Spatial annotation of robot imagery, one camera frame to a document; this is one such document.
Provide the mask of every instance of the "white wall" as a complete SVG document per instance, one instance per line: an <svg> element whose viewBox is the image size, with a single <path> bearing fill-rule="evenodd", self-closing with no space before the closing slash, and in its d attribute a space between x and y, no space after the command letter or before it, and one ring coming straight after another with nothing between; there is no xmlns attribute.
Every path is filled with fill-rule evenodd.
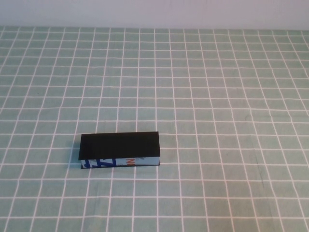
<svg viewBox="0 0 309 232"><path fill-rule="evenodd" d="M0 25L309 29L309 0L2 0Z"/></svg>

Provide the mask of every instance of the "green grid mat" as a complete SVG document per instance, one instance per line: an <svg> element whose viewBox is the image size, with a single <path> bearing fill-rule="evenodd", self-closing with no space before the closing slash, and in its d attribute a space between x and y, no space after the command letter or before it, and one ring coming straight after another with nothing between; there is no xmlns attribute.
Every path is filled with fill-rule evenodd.
<svg viewBox="0 0 309 232"><path fill-rule="evenodd" d="M306 232L309 31L0 27L0 231ZM81 170L81 133L161 165Z"/></svg>

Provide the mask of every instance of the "white grid line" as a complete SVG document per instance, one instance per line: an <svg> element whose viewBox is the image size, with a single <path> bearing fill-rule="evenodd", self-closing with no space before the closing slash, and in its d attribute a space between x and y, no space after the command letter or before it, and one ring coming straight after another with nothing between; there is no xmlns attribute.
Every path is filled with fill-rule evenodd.
<svg viewBox="0 0 309 232"><path fill-rule="evenodd" d="M80 114L80 108L78 109L78 115L77 115L77 119L79 119L79 114ZM70 154L70 158L69 158L69 163L71 162L71 158L72 158L72 152L73 152L73 147L74 147L74 142L72 142L72 146L71 146L71 154ZM69 173L69 167L70 167L70 164L68 164L68 167L67 167L67 171L66 171L66 176L65 177L68 177L68 173ZM62 211L62 204L63 204L63 197L64 197L64 194L65 194L65 190L66 188L64 187L63 188L63 191L62 191L62 198L61 198L61 201L60 201L60 207L59 207L59 212L58 212L58 217L57 217L57 223L56 223L56 229L55 231L57 232L58 231L58 227L59 227L59 221L60 221L60 216L61 216L61 211Z"/></svg>
<svg viewBox="0 0 309 232"><path fill-rule="evenodd" d="M229 213L230 213L230 216L231 216L231 223L232 223L232 229L233 231L235 232L235 226L234 226L234 221L232 219L232 209L231 209L231 203L230 203L230 200L229 200L229 194L228 194L228 187L227 187L227 182L226 182L226 177L225 177L225 171L224 171L224 167L223 167L223 160L222 160L222 154L221 154L221 150L220 150L220 144L219 144L219 137L217 135L217 127L216 125L214 126L214 130L215 130L215 133L216 133L216 138L217 138L217 146L219 148L219 155L220 155L220 162L221 162L221 168L222 168L222 173L223 173L223 179L224 179L224 182L225 182L225 190L226 190L226 195L227 195L227 203L228 203L228 210L229 210Z"/></svg>
<svg viewBox="0 0 309 232"><path fill-rule="evenodd" d="M174 114L176 117L176 109L175 109L175 91L174 91L174 78L173 78L173 71L172 71L172 89L173 89L173 101L174 101ZM177 134L177 124L175 119L175 133ZM181 172L180 172L180 159L179 159L179 145L178 139L176 139L176 152L177 152L177 163L178 163L178 178L179 178L179 195L180 195L180 214L182 220L182 232L184 232L184 221L183 221L183 199L182 199L182 183L181 183Z"/></svg>

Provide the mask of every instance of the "grid square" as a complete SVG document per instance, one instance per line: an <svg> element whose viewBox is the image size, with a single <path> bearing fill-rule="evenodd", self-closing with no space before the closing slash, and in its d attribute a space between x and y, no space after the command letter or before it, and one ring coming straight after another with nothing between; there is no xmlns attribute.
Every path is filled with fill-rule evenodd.
<svg viewBox="0 0 309 232"><path fill-rule="evenodd" d="M132 215L133 199L130 198L111 198L112 216L129 216Z"/></svg>
<svg viewBox="0 0 309 232"><path fill-rule="evenodd" d="M180 216L181 206L178 198L159 198L159 216Z"/></svg>
<svg viewBox="0 0 309 232"><path fill-rule="evenodd" d="M156 216L156 199L136 198L134 203L134 215Z"/></svg>

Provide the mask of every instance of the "rectangular block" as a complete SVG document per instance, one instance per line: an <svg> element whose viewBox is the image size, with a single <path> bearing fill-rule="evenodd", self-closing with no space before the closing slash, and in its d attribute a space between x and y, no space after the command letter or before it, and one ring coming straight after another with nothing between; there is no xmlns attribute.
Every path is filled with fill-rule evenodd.
<svg viewBox="0 0 309 232"><path fill-rule="evenodd" d="M158 132L82 134L84 168L160 165Z"/></svg>

